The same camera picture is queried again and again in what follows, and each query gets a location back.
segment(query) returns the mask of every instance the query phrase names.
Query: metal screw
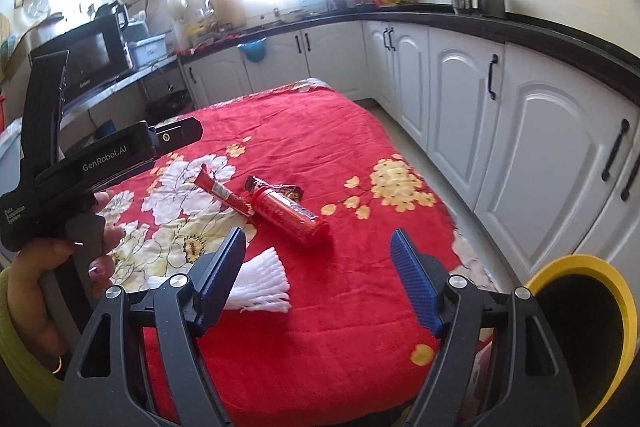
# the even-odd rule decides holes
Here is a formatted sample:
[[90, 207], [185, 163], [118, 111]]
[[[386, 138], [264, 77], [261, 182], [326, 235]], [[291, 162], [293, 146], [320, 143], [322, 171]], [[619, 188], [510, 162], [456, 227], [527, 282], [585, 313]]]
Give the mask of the metal screw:
[[453, 288], [464, 288], [466, 286], [466, 279], [460, 275], [454, 275], [449, 277], [449, 284], [453, 286]]
[[171, 280], [169, 281], [169, 284], [171, 286], [173, 286], [174, 288], [181, 288], [183, 287], [185, 284], [187, 284], [187, 281], [189, 279], [187, 278], [186, 275], [182, 275], [181, 273], [178, 275], [174, 275], [173, 277], [171, 277]]
[[520, 286], [516, 288], [516, 297], [518, 299], [522, 299], [526, 301], [531, 296], [531, 292], [527, 290], [524, 286]]
[[108, 299], [114, 299], [119, 297], [122, 293], [122, 288], [120, 286], [112, 286], [111, 288], [107, 288], [107, 291], [104, 293], [104, 296]]

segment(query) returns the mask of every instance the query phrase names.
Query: microwave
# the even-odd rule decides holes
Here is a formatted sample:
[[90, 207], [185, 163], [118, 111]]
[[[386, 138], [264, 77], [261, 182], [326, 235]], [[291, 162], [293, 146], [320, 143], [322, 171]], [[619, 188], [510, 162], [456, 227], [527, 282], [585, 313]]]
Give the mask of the microwave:
[[109, 14], [69, 30], [33, 49], [36, 57], [68, 51], [65, 103], [97, 89], [133, 69], [129, 49], [122, 37], [127, 27], [118, 14]]

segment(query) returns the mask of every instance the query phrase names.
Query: floral tablecloth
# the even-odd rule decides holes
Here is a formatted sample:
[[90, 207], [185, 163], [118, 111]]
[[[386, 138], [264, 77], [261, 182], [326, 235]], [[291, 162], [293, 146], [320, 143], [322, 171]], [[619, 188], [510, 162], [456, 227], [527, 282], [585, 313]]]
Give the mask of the floral tablecloth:
[[[199, 341], [212, 381], [238, 427], [345, 422], [418, 393], [437, 341], [421, 328], [389, 256], [403, 227], [450, 272], [492, 287], [444, 204], [366, 110], [309, 79], [192, 114], [202, 140], [115, 187], [104, 215], [127, 235], [114, 282], [146, 289], [185, 273], [231, 227], [247, 259], [275, 247], [290, 283], [287, 314], [223, 312]], [[236, 193], [254, 174], [303, 187], [331, 244], [305, 251], [259, 218], [248, 223], [191, 183], [206, 163]], [[162, 415], [177, 420], [153, 330], [145, 344]]]

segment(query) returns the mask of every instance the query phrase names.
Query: yellow sleeve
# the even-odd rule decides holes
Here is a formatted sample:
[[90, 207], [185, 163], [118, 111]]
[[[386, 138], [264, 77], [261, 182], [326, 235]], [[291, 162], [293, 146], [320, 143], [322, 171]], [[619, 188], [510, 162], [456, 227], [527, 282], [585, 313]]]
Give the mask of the yellow sleeve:
[[15, 331], [6, 296], [9, 270], [0, 273], [0, 356], [27, 399], [52, 424], [62, 382], [27, 351]]

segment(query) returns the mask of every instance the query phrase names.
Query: white cabinet door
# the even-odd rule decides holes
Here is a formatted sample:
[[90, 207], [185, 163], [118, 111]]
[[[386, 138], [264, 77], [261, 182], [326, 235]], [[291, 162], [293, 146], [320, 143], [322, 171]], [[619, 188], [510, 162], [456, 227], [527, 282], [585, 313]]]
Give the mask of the white cabinet door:
[[506, 46], [494, 147], [476, 215], [522, 282], [571, 254], [598, 217], [629, 152], [623, 139], [601, 178], [620, 124], [638, 109], [586, 74]]
[[252, 92], [238, 48], [208, 55], [185, 65], [188, 80], [207, 105], [226, 102]]
[[[427, 154], [469, 208], [484, 180], [500, 107], [504, 46], [430, 28], [431, 90]], [[492, 91], [488, 91], [492, 65]]]
[[611, 263], [625, 279], [640, 310], [640, 127], [633, 147], [602, 213], [576, 253], [596, 255]]
[[371, 96], [391, 117], [397, 118], [392, 55], [386, 43], [388, 26], [385, 22], [367, 21], [364, 32]]
[[415, 24], [390, 26], [388, 39], [396, 78], [398, 123], [427, 149], [429, 124], [429, 29]]
[[311, 76], [351, 100], [370, 96], [361, 22], [315, 26], [301, 33]]
[[255, 92], [284, 86], [309, 77], [300, 32], [267, 37], [264, 44], [267, 54], [260, 62], [251, 62], [241, 52], [249, 81]]

